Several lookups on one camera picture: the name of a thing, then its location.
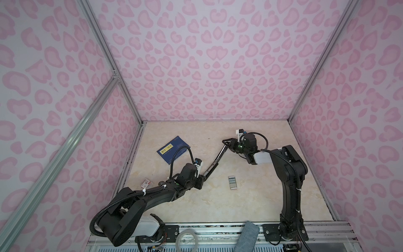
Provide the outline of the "silver staple tray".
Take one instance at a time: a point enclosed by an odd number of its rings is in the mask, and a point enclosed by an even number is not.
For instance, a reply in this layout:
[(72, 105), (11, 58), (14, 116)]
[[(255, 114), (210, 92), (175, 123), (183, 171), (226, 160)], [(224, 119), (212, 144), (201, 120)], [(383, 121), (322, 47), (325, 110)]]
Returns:
[(236, 177), (235, 176), (229, 176), (228, 177), (228, 181), (229, 181), (229, 187), (231, 190), (236, 190), (238, 189), (237, 187), (237, 181), (236, 181)]

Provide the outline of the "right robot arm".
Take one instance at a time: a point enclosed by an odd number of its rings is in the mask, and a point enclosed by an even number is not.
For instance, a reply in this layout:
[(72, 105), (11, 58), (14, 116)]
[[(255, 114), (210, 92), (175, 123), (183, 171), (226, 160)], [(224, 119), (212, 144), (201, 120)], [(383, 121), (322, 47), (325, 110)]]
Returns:
[(307, 165), (293, 146), (269, 149), (268, 139), (258, 132), (243, 132), (237, 138), (222, 141), (231, 152), (242, 156), (248, 164), (272, 163), (282, 185), (282, 210), (278, 226), (264, 224), (266, 241), (279, 245), (282, 241), (301, 241), (309, 239), (301, 213), (301, 189), (308, 173)]

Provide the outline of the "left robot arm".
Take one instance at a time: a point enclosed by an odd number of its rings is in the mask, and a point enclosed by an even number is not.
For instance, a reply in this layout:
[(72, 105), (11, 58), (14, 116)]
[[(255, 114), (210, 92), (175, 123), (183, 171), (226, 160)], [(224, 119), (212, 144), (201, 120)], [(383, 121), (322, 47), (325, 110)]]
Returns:
[(108, 238), (115, 247), (121, 246), (132, 236), (139, 242), (146, 238), (152, 242), (161, 241), (165, 235), (165, 223), (155, 214), (144, 216), (144, 212), (175, 201), (192, 188), (200, 190), (205, 180), (199, 172), (202, 163), (201, 159), (187, 163), (181, 173), (154, 188), (141, 191), (123, 188), (91, 220), (91, 234)]

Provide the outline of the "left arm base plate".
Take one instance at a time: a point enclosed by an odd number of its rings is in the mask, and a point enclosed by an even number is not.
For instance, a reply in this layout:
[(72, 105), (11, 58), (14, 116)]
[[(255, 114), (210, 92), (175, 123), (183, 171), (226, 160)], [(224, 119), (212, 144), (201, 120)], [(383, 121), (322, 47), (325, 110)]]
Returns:
[(135, 242), (139, 243), (175, 243), (179, 234), (178, 225), (163, 225), (152, 236), (137, 236)]

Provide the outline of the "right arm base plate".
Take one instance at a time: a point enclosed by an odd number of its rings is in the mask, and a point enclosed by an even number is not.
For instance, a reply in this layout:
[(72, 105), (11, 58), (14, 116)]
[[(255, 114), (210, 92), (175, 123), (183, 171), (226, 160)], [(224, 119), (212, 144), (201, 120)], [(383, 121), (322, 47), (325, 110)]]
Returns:
[(282, 223), (278, 224), (263, 224), (263, 234), (267, 242), (296, 242), (301, 238), (306, 242), (309, 240), (307, 231), (303, 224), (297, 228), (292, 224), (291, 227), (284, 226)]

